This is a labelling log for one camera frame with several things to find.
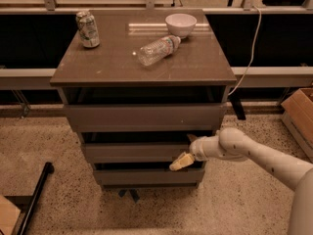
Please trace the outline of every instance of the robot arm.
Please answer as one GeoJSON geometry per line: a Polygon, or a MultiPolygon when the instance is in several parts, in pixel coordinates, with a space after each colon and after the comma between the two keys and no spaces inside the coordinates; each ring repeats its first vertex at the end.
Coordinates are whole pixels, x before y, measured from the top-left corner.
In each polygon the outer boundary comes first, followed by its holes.
{"type": "Polygon", "coordinates": [[[289,234],[313,234],[313,164],[286,155],[250,139],[236,128],[218,136],[201,137],[170,166],[177,170],[209,158],[237,161],[251,159],[295,192],[289,234]]]}

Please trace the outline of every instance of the ceramic bowl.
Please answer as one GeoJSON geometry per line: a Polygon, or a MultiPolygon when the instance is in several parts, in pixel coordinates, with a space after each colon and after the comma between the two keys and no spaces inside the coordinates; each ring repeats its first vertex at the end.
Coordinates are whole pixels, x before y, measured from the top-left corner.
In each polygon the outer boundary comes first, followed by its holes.
{"type": "Polygon", "coordinates": [[[166,17],[165,22],[171,34],[183,39],[193,31],[197,19],[188,14],[172,14],[166,17]]]}

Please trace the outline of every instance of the aluminum can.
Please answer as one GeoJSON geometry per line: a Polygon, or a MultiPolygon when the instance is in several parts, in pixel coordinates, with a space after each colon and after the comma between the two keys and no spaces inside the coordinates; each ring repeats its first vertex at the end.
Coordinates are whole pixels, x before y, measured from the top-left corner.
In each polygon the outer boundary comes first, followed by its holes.
{"type": "Polygon", "coordinates": [[[88,11],[76,14],[76,23],[82,45],[86,48],[94,48],[100,44],[95,17],[88,11]]]}

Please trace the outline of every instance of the speckled floor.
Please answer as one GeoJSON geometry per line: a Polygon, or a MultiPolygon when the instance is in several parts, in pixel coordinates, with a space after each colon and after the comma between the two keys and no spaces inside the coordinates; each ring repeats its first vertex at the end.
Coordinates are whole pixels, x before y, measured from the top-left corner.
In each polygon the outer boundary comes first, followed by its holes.
{"type": "MultiPolygon", "coordinates": [[[[67,120],[48,113],[19,119],[0,107],[0,194],[31,195],[45,162],[55,167],[29,234],[287,233],[293,192],[253,162],[212,159],[198,189],[140,189],[135,204],[129,193],[101,190],[67,120]]],[[[307,160],[279,114],[249,113],[246,121],[228,114],[226,126],[307,160]]]]}

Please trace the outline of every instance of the plastic bottle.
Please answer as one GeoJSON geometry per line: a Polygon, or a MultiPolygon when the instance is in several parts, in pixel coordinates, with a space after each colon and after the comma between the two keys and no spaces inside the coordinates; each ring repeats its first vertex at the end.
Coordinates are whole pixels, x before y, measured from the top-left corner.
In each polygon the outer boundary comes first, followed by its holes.
{"type": "Polygon", "coordinates": [[[163,38],[141,47],[138,52],[138,59],[144,66],[150,66],[162,58],[174,53],[180,44],[180,38],[174,35],[167,35],[163,38]]]}

